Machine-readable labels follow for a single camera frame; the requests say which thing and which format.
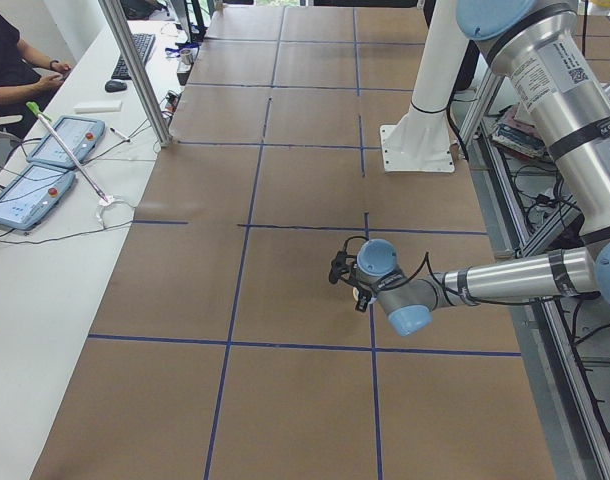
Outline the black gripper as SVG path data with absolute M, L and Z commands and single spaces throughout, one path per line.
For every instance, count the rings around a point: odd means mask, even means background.
M 355 293 L 355 310 L 362 313 L 366 312 L 368 307 L 376 301 L 376 295 L 371 290 L 369 284 L 362 282 L 358 278 L 358 267 L 356 264 L 352 264 L 349 267 L 346 283 L 353 288 Z

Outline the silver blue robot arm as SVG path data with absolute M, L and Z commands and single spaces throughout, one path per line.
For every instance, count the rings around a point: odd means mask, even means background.
M 584 218 L 581 246 L 446 273 L 422 262 L 406 275 L 390 242 L 368 239 L 356 254 L 338 252 L 329 274 L 353 288 L 358 310 L 378 303 L 406 336 L 451 306 L 593 291 L 610 304 L 610 98 L 574 42 L 576 20 L 572 1 L 437 2 L 410 108 L 381 127 L 380 140 L 389 172 L 453 171 L 441 123 L 475 44 L 491 72 L 510 81 L 527 115 L 525 124 L 495 127 L 494 143 L 554 162 Z

